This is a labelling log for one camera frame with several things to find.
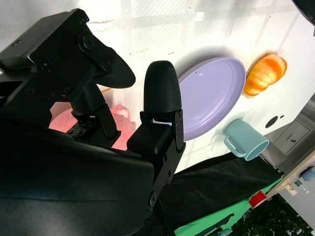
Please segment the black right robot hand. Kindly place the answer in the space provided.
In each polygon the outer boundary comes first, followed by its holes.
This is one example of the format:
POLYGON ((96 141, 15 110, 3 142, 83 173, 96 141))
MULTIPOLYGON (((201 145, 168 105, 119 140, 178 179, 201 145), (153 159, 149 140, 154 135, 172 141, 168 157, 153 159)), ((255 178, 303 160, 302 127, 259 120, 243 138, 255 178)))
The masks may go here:
POLYGON ((152 62, 127 150, 99 86, 135 83, 82 9, 41 18, 0 54, 0 233, 129 236, 185 150, 179 81, 152 62))

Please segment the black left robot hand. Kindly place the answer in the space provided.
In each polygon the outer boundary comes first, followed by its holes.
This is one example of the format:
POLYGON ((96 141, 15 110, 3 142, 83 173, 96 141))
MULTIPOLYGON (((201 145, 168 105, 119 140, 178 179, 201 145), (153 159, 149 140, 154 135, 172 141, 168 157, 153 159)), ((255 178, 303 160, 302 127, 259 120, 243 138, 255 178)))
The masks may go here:
POLYGON ((315 26, 315 0, 292 0, 303 17, 315 26))

